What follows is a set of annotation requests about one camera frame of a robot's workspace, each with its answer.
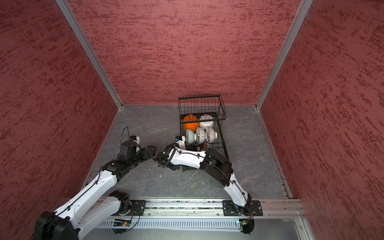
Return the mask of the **grey green patterned bowl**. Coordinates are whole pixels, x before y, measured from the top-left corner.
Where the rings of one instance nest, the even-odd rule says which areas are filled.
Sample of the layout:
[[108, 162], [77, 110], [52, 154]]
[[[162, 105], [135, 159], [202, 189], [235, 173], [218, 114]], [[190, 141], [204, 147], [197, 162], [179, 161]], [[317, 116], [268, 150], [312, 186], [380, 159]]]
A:
[[206, 131], [203, 128], [198, 127], [196, 130], [196, 144], [201, 145], [206, 141], [206, 139], [207, 139]]

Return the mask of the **orange square bowl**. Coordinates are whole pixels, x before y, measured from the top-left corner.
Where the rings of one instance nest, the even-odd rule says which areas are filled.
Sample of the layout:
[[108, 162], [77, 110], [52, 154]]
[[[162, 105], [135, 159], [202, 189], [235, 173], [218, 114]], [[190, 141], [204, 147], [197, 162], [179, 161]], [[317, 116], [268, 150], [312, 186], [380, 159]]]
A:
[[191, 130], [194, 133], [199, 127], [198, 119], [195, 115], [187, 115], [183, 118], [183, 129], [187, 132], [187, 130]]

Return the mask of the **blue patterned bowl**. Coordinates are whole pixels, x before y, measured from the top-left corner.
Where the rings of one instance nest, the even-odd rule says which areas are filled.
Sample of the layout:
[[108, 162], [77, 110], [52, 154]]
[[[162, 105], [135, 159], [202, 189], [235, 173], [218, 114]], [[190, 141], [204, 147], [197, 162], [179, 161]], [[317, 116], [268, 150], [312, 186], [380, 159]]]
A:
[[204, 144], [202, 144], [202, 145], [194, 145], [194, 150], [197, 151], [197, 152], [205, 151]]

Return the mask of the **pale green lined bowl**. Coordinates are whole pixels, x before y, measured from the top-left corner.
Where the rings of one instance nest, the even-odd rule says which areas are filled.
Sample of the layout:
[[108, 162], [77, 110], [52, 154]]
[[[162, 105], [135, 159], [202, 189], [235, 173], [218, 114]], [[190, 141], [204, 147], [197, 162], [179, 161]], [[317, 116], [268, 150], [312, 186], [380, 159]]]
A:
[[197, 140], [197, 136], [195, 134], [195, 132], [191, 129], [187, 129], [186, 131], [186, 143], [187, 143], [187, 146], [192, 146], [195, 144]]

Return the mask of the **white lattice patterned bowl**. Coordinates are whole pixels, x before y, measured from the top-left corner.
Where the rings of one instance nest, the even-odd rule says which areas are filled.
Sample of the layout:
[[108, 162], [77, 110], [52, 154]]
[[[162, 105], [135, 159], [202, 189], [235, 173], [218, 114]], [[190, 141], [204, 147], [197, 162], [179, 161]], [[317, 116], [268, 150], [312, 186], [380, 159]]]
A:
[[212, 127], [206, 128], [206, 135], [207, 135], [206, 142], [208, 144], [213, 143], [218, 137], [218, 133]]

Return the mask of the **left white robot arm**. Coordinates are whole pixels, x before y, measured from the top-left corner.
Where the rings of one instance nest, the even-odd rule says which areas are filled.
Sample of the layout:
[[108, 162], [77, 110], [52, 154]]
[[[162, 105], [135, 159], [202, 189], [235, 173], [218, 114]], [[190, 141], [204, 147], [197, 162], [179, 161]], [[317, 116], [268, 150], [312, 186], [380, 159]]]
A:
[[42, 213], [32, 240], [81, 240], [103, 220], [112, 215], [132, 219], [135, 209], [128, 194], [113, 191], [98, 206], [94, 204], [139, 163], [155, 156], [156, 148], [142, 148], [138, 141], [126, 141], [115, 160], [102, 166], [93, 181], [67, 203], [52, 213]]

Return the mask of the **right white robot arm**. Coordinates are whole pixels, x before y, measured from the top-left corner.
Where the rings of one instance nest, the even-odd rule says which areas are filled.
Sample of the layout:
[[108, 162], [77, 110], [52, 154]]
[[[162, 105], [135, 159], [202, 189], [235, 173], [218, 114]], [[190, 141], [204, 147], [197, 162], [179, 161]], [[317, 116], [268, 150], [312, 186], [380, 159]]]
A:
[[226, 191], [240, 215], [248, 218], [253, 216], [252, 196], [239, 184], [232, 163], [217, 150], [209, 148], [206, 151], [195, 152], [183, 150], [172, 144], [161, 151], [154, 160], [160, 167], [173, 171], [179, 169], [203, 171], [218, 187]]

